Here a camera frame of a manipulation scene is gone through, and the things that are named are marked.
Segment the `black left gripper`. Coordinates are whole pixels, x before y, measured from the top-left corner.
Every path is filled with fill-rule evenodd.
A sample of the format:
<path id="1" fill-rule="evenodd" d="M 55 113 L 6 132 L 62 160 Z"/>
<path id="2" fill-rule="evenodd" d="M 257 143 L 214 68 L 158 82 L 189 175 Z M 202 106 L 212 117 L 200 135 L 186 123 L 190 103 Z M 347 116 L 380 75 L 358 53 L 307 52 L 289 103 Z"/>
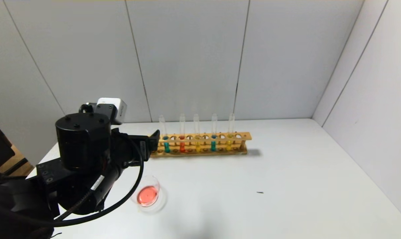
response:
<path id="1" fill-rule="evenodd" d="M 150 146 L 158 146 L 160 130 L 157 129 L 149 137 L 143 135 L 128 135 L 113 130 L 111 132 L 111 166 L 128 168 L 140 166 L 142 161 L 148 161 Z"/>

